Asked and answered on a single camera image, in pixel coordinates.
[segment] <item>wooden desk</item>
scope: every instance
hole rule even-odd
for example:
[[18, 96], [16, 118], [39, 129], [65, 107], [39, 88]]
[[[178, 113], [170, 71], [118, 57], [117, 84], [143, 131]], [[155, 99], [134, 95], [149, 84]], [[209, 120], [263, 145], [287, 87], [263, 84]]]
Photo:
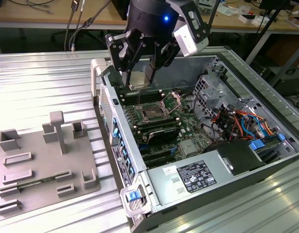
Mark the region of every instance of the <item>wooden desk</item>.
[[[25, 0], [14, 0], [20, 3], [25, 3]], [[98, 9], [105, 3], [105, 0], [86, 0], [84, 12], [82, 15], [82, 22], [92, 17]], [[14, 4], [8, 0], [4, 1], [2, 7], [0, 7], [0, 27], [5, 28], [60, 28], [65, 29], [68, 19], [70, 17], [70, 0], [55, 0], [49, 3], [50, 10], [53, 14], [47, 14], [45, 12], [33, 9], [29, 6], [20, 6]], [[239, 0], [238, 3], [234, 3], [237, 6], [248, 5], [252, 8], [252, 11], [259, 15], [261, 11], [251, 3], [246, 3], [244, 0]], [[79, 10], [73, 17], [70, 28], [74, 28], [78, 19]], [[202, 16], [204, 21], [209, 21], [210, 16]], [[285, 21], [286, 17], [279, 16], [279, 20], [273, 23], [269, 30], [260, 40], [255, 50], [248, 57], [247, 62], [253, 60], [260, 48], [264, 45], [269, 36], [273, 33], [281, 34], [299, 34], [299, 29], [294, 27]], [[89, 29], [101, 29], [101, 30], [123, 30], [125, 28], [126, 21], [121, 20], [114, 5], [110, 3], [96, 18], [94, 23]], [[257, 27], [252, 24], [244, 24], [238, 19], [237, 15], [225, 16], [219, 12], [216, 13], [214, 18], [212, 31], [213, 32], [226, 32], [226, 33], [256, 33]]]
[[[25, 0], [14, 1], [26, 4]], [[95, 15], [105, 2], [106, 0], [86, 0], [81, 18], [82, 22]], [[48, 5], [50, 6], [49, 10], [51, 10], [53, 14], [48, 14], [29, 6], [21, 6], [5, 0], [3, 2], [3, 6], [0, 7], [0, 22], [47, 24], [57, 23], [66, 25], [71, 13], [71, 0], [55, 0]], [[73, 17], [72, 24], [77, 23], [79, 13], [80, 6]], [[93, 24], [125, 26], [126, 22], [121, 19], [114, 5], [110, 3], [96, 18]]]

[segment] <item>blue connector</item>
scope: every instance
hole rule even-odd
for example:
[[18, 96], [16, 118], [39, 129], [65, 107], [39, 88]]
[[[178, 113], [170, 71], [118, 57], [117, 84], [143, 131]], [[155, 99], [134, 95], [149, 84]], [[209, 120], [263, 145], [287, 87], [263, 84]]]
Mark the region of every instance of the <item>blue connector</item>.
[[131, 165], [131, 161], [129, 158], [126, 159], [126, 167], [129, 168]]
[[126, 160], [128, 157], [128, 152], [126, 152], [126, 149], [123, 150], [123, 159]]
[[135, 172], [134, 172], [133, 167], [130, 167], [130, 169], [129, 169], [129, 174], [130, 174], [131, 178], [133, 179], [133, 178], [134, 178], [134, 175], [135, 175]]
[[279, 138], [281, 141], [284, 141], [284, 140], [285, 140], [285, 136], [284, 136], [282, 133], [278, 134], [278, 138]]
[[128, 202], [132, 202], [138, 199], [141, 199], [141, 193], [137, 191], [130, 192], [126, 195]]
[[114, 132], [112, 133], [112, 135], [113, 135], [114, 137], [117, 137], [117, 136], [118, 136], [118, 133], [119, 133], [118, 128], [115, 128], [115, 130], [114, 130]]
[[254, 140], [254, 141], [252, 141], [252, 142], [250, 143], [250, 146], [251, 146], [251, 148], [252, 148], [253, 150], [257, 150], [257, 149], [259, 149], [259, 148], [264, 147], [265, 144], [264, 144], [260, 139], [258, 139], [258, 140]]

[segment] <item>warning label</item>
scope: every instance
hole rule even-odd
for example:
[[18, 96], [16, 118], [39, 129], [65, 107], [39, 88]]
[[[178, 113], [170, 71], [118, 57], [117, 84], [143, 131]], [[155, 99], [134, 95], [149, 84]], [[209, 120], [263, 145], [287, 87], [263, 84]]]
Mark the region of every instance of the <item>warning label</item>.
[[216, 184], [215, 178], [203, 160], [179, 167], [177, 171], [190, 193]]

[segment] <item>computer chassis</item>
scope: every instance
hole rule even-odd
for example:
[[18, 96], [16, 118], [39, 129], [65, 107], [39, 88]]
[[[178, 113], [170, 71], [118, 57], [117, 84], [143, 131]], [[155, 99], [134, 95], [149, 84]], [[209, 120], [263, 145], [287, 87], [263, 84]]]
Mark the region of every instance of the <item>computer chassis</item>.
[[[166, 161], [164, 165], [148, 168], [140, 145], [135, 140], [135, 135], [141, 130], [138, 126], [134, 129], [131, 127], [123, 111], [124, 96], [114, 88], [121, 81], [120, 73], [115, 71], [110, 61], [94, 59], [91, 63], [93, 104], [106, 129], [104, 139], [107, 139], [112, 148], [114, 157], [111, 163], [118, 175], [117, 185], [123, 187], [120, 196], [126, 215], [133, 222], [132, 232], [144, 232], [158, 227], [164, 222], [263, 181], [299, 159], [299, 131], [224, 54], [210, 51], [190, 58], [177, 57], [170, 67], [157, 72], [152, 84], [144, 87], [146, 81], [140, 77], [144, 77], [142, 71], [148, 63], [147, 59], [138, 62], [134, 69], [136, 79], [131, 78], [131, 90], [127, 92], [127, 96], [139, 97], [135, 106], [140, 106], [140, 96], [152, 93], [161, 94], [162, 100], [159, 101], [163, 103], [165, 95], [190, 88], [190, 85], [186, 84], [175, 88], [175, 85], [184, 80], [182, 84], [196, 83], [188, 106], [190, 111], [193, 111], [194, 121], [204, 119], [201, 126], [208, 135], [213, 132], [211, 137], [222, 138], [222, 124], [204, 127], [211, 125], [221, 111], [231, 114], [240, 111], [260, 116], [264, 122], [267, 121], [273, 134], [263, 136], [266, 128], [258, 127], [257, 120], [254, 125], [255, 134], [261, 136], [261, 141], [255, 140], [255, 137], [247, 144], [238, 144], [236, 141], [236, 150], [235, 144], [216, 146], [212, 141], [212, 148], [206, 148], [203, 153], [193, 153], [193, 156], [176, 161], [162, 160]], [[246, 90], [245, 97], [238, 95], [227, 77], [232, 77], [233, 82]], [[256, 77], [256, 80], [262, 82], [261, 77]], [[99, 101], [97, 82], [101, 83]], [[177, 140], [181, 150], [184, 149], [183, 140], [185, 143], [190, 140], [189, 135], [180, 139], [182, 135], [179, 133]]]

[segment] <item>3d printed tray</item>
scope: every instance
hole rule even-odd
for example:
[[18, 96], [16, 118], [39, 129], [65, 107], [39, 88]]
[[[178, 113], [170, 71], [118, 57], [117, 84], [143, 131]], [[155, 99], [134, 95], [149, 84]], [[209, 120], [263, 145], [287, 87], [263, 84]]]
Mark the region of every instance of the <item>3d printed tray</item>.
[[57, 127], [43, 129], [20, 136], [16, 130], [0, 133], [0, 220], [101, 188], [82, 122], [61, 128], [67, 153]]

